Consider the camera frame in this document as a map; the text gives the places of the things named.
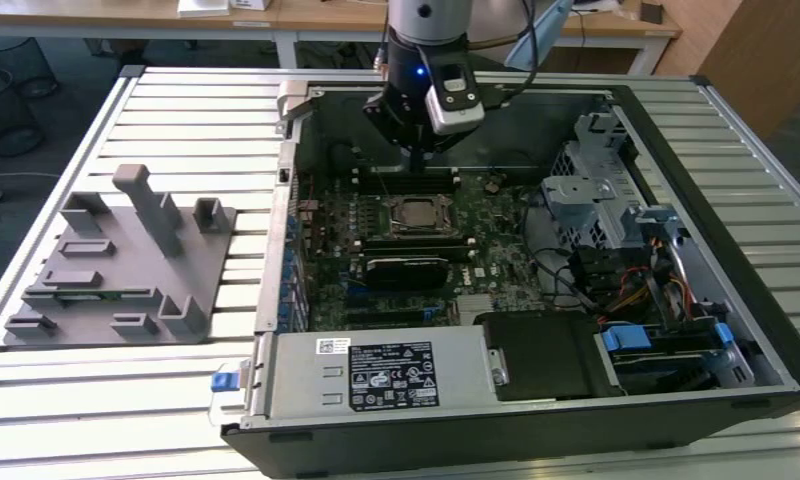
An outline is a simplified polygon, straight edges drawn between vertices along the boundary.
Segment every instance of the trash can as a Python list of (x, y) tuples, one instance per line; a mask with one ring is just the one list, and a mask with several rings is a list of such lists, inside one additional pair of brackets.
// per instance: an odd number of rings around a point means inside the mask
[(11, 88), (11, 74), (0, 70), (0, 157), (27, 152), (42, 140), (26, 102)]
[(23, 98), (46, 97), (58, 88), (34, 38), (0, 37), (0, 69), (11, 74)]

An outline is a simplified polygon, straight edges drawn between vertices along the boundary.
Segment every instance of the desk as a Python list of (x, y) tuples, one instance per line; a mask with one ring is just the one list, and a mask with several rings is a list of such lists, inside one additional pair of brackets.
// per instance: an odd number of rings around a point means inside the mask
[[(630, 11), (636, 0), (628, 0)], [(297, 41), (378, 42), (385, 7), (346, 0), (274, 0), (266, 11), (233, 9), (226, 17), (177, 18), (177, 0), (0, 0), (0, 35), (181, 40), (270, 40), (281, 68), (295, 67)], [(638, 50), (629, 74), (650, 74), (680, 29), (609, 13), (584, 16), (586, 41), (570, 18), (559, 47)]]

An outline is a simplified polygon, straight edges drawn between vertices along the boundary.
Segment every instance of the power supply label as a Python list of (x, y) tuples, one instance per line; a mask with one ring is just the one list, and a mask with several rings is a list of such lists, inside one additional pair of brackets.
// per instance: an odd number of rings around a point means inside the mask
[(355, 412), (437, 406), (430, 342), (349, 346), (349, 407)]

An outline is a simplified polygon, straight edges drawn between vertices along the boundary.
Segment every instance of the slotted aluminum surface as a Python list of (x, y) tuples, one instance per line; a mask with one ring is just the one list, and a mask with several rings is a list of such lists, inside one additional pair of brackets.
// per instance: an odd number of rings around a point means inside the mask
[[(511, 74), (483, 80), (519, 82)], [(0, 283), (0, 343), (63, 221), (70, 190), (126, 204), (108, 174), (124, 162), (189, 205), (238, 210), (210, 342), (11, 351), (0, 347), (0, 478), (259, 479), (206, 417), (209, 375), (251, 350), (274, 166), (275, 92), (286, 79), (375, 81), (367, 72), (149, 68), (120, 79)], [(628, 84), (800, 329), (800, 190), (710, 89), (682, 79), (545, 75), (537, 83)], [(649, 185), (664, 193), (648, 166)], [(462, 466), (366, 478), (800, 478), (800, 412), (690, 446)]]

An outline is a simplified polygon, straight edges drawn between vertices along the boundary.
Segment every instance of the small sticker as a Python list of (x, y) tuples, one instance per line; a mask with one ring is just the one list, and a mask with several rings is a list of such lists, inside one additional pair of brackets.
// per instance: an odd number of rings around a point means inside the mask
[(233, 22), (233, 26), (246, 28), (266, 28), (269, 27), (269, 22)]
[(346, 353), (349, 350), (349, 338), (318, 338), (317, 355)]
[(355, 412), (437, 407), (431, 343), (350, 346), (349, 390)]

